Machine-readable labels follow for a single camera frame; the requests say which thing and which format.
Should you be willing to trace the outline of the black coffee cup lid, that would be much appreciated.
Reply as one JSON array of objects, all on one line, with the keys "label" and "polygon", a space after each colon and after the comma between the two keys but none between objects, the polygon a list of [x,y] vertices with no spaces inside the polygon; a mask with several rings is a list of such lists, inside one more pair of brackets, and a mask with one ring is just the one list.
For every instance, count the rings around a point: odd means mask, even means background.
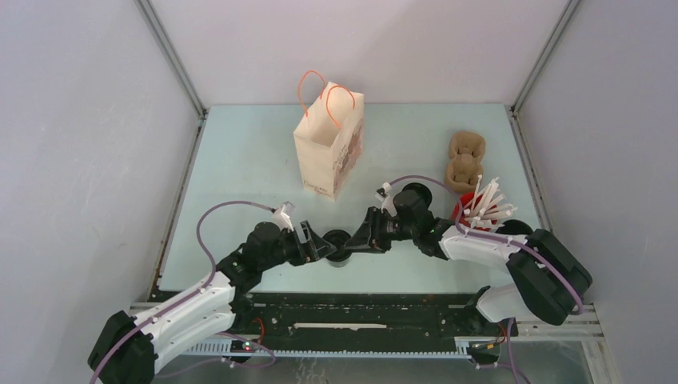
[{"label": "black coffee cup lid", "polygon": [[350,240],[351,234],[344,230],[331,230],[325,233],[322,238],[336,248],[336,251],[326,260],[335,264],[349,260],[351,252],[345,249],[345,244]]}]

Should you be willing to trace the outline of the dark takeout coffee cup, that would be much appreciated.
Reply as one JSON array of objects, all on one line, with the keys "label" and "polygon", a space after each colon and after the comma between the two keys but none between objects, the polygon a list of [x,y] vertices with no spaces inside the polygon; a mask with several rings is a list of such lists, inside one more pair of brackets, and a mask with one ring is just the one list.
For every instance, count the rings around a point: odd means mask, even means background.
[{"label": "dark takeout coffee cup", "polygon": [[349,259],[344,259],[340,261],[333,261],[333,260],[328,260],[328,263],[335,268],[342,268],[346,266],[349,263]]}]

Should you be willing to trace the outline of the brown pulp cup carrier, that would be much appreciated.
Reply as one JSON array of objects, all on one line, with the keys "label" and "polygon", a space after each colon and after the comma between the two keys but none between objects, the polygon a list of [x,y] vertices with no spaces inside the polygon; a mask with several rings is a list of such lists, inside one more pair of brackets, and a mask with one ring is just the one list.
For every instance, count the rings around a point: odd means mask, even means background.
[{"label": "brown pulp cup carrier", "polygon": [[473,192],[484,173],[481,160],[485,152],[486,141],[481,135],[463,130],[454,133],[449,142],[445,185],[458,194]]}]

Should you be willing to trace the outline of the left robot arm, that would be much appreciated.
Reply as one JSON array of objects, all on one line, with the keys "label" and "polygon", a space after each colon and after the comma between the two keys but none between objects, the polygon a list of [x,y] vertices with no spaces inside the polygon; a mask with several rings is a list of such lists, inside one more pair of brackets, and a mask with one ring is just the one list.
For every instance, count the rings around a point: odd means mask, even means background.
[{"label": "left robot arm", "polygon": [[301,224],[295,230],[272,222],[258,223],[234,252],[194,286],[144,312],[112,315],[87,360],[91,382],[150,383],[171,360],[213,334],[243,333],[253,322],[242,297],[265,271],[281,264],[316,262],[334,255],[336,244]]}]

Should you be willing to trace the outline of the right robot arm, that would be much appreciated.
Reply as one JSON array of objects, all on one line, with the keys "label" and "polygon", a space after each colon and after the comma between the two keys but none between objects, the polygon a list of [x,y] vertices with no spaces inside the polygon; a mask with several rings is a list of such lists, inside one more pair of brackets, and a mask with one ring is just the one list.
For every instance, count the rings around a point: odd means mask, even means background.
[{"label": "right robot arm", "polygon": [[345,242],[346,251],[383,254],[394,241],[410,240],[429,257],[475,262],[510,276],[509,284],[480,289],[466,310],[465,324],[474,334],[486,334],[498,322],[527,314],[559,326],[568,316],[583,313],[583,295],[592,276],[552,232],[498,234],[437,218],[429,209],[430,190],[420,183],[395,195],[380,188],[377,197],[382,205],[368,208],[361,226]]}]

